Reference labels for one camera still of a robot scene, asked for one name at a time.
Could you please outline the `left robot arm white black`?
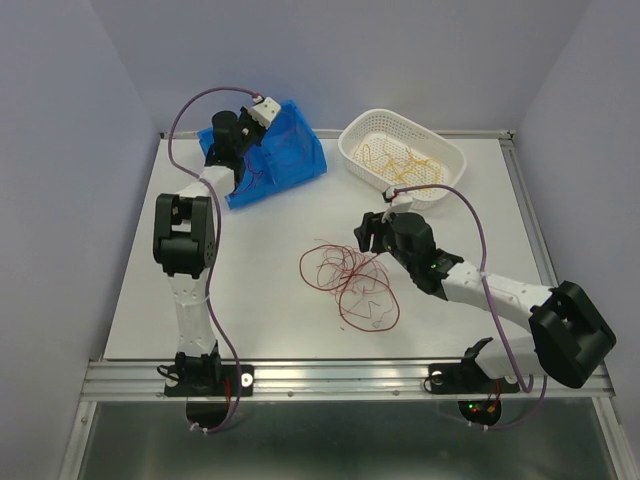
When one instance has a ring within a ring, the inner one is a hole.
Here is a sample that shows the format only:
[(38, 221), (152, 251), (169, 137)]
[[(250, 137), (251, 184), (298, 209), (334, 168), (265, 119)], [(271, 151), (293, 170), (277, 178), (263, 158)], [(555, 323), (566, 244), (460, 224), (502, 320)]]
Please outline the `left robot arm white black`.
[(153, 257), (167, 275), (176, 307), (178, 348), (174, 364), (158, 368), (168, 396), (214, 396), (227, 382), (208, 309), (207, 280), (218, 253), (214, 220), (221, 217), (218, 194), (233, 193), (245, 174), (244, 157), (261, 143), (281, 106), (267, 98), (240, 114), (213, 115), (203, 170), (178, 193), (155, 203)]

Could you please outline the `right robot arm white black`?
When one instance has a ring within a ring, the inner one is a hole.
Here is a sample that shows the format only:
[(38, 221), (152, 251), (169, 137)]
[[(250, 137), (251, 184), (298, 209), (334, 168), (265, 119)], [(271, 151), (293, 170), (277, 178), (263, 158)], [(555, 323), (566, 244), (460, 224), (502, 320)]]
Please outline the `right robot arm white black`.
[(364, 215), (354, 230), (362, 252), (390, 254), (423, 293), (489, 312), (526, 331), (510, 340), (484, 338), (461, 361), (460, 378), (472, 390), (495, 379), (547, 376), (581, 388), (617, 343), (613, 330), (576, 283), (533, 285), (482, 272), (437, 247), (431, 226), (416, 213)]

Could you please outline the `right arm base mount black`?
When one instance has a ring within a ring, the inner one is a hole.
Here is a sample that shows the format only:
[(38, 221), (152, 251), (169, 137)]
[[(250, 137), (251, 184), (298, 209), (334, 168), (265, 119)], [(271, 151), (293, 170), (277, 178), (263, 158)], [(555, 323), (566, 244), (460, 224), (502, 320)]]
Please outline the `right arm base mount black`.
[(477, 365), (478, 355), (492, 341), (491, 337), (479, 340), (457, 363), (430, 364), (423, 389), (434, 395), (518, 393), (517, 383), (509, 383), (505, 377), (491, 379)]

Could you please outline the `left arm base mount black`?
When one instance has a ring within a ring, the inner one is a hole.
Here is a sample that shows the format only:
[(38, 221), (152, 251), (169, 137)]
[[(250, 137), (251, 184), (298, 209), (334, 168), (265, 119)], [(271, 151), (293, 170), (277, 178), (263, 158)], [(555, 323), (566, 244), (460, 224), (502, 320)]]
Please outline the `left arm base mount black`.
[(223, 364), (217, 350), (196, 357), (179, 352), (171, 365), (159, 365), (156, 371), (165, 381), (164, 395), (167, 397), (253, 395), (254, 366)]

